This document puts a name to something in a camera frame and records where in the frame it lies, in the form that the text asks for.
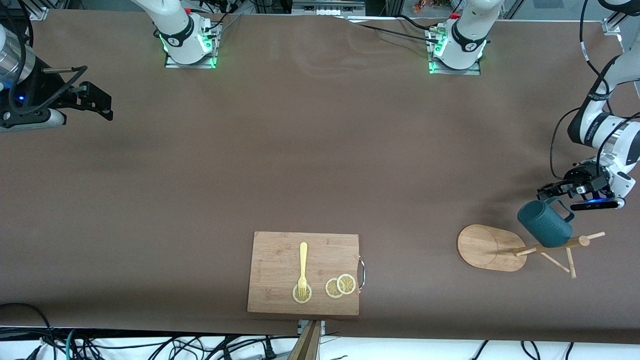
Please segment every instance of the lemon slice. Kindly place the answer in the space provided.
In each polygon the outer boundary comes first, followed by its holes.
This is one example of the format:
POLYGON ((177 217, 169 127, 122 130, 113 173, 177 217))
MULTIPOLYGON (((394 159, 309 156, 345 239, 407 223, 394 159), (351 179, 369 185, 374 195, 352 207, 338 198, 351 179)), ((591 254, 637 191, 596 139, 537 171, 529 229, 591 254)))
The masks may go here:
POLYGON ((298 297, 298 284, 296 284, 293 287, 293 292, 291 293, 291 295, 293 296, 293 300, 295 300, 296 302, 299 302, 300 304, 304 304, 307 301, 309 301, 309 299, 311 299, 311 286, 309 286, 307 284, 307 294, 306 296, 299 298, 298 297))
POLYGON ((338 290, 338 278, 334 277, 333 279, 329 279, 324 286, 324 290, 326 294, 330 297, 337 299, 342 296, 340 290, 338 290))
POLYGON ((353 290, 356 289, 356 279, 349 274, 342 274, 338 276, 336 281, 338 283, 338 290, 345 295, 353 293, 353 290))

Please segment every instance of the cutting board handle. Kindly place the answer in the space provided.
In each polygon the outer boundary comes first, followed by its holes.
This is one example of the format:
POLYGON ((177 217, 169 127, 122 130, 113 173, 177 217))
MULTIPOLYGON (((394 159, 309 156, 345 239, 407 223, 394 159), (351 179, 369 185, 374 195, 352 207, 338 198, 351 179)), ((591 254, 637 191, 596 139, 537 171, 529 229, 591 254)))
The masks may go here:
POLYGON ((358 288, 358 293, 361 293, 362 292, 362 288, 364 288, 364 282, 367 279, 367 277, 366 277, 367 272, 365 271, 365 268, 364 268, 364 260, 362 259, 362 255, 358 255, 358 261, 362 265, 362 284, 358 288))

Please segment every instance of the metal mounting plate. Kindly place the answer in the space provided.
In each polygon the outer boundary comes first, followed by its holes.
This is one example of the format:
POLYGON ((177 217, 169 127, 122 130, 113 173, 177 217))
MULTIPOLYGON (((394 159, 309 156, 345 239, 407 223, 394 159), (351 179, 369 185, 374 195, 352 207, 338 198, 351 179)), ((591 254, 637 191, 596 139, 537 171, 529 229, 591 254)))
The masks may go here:
POLYGON ((168 69, 215 69, 218 63, 218 50, 220 50, 222 24, 210 30, 210 33, 207 35, 213 35, 213 38, 211 38, 211 47, 213 50, 200 59, 200 61, 192 64, 181 64, 177 63, 171 56, 169 56, 169 54, 167 54, 164 60, 164 67, 168 69))
MULTIPOLYGON (((428 39, 435 38, 436 36, 429 30, 424 31, 424 36, 428 39)), ((468 69, 458 70, 452 69, 437 58, 433 53, 435 52, 436 44, 432 42, 427 43, 427 57, 429 59, 429 73, 430 74, 447 74, 447 75, 480 75, 480 62, 476 62, 468 69)))

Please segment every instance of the wooden mug stand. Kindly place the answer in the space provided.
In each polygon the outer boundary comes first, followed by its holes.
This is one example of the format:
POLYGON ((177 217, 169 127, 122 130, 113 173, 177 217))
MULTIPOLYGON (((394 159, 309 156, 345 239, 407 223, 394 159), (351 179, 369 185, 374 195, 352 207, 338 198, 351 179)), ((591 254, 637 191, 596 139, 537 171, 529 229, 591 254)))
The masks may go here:
POLYGON ((485 225, 470 225, 458 235, 458 252, 471 266, 507 272, 522 268, 527 261, 527 255, 540 254, 564 272, 571 273, 571 278, 575 279, 575 264, 571 249, 588 246, 592 239, 602 236, 605 236, 605 233, 577 236, 570 238, 560 247, 544 247, 540 244, 524 246, 524 241, 511 231, 485 225), (569 268, 547 254, 563 249, 566 249, 569 268))
POLYGON ((515 256, 524 256, 527 254, 540 254, 544 256, 545 259, 551 261, 557 267, 564 270, 564 272, 571 273, 571 278, 575 279, 576 278, 575 265, 573 264, 573 256, 571 254, 571 248, 589 246, 592 239, 600 238, 602 236, 605 236, 604 232, 591 234, 587 236, 578 236, 575 238, 570 238, 564 245, 560 247, 544 247, 540 244, 537 244, 533 246, 519 247, 519 248, 513 249, 511 252, 515 256), (558 251, 562 249, 566 249, 566 257, 567 257, 567 260, 569 261, 569 268, 566 268, 564 265, 557 262, 554 258, 547 255, 548 252, 558 251))

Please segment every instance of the green mug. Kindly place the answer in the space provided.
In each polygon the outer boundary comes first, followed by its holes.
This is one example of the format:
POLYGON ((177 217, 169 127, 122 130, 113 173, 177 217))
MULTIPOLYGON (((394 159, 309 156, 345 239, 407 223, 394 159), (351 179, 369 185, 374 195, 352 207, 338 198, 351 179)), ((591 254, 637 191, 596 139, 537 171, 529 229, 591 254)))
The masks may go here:
POLYGON ((534 200, 528 202, 518 211, 518 221, 524 226, 544 247, 559 247, 564 245, 573 233, 571 220, 575 214, 557 197, 545 201, 534 200), (569 215, 562 218, 551 204, 558 201, 569 215))

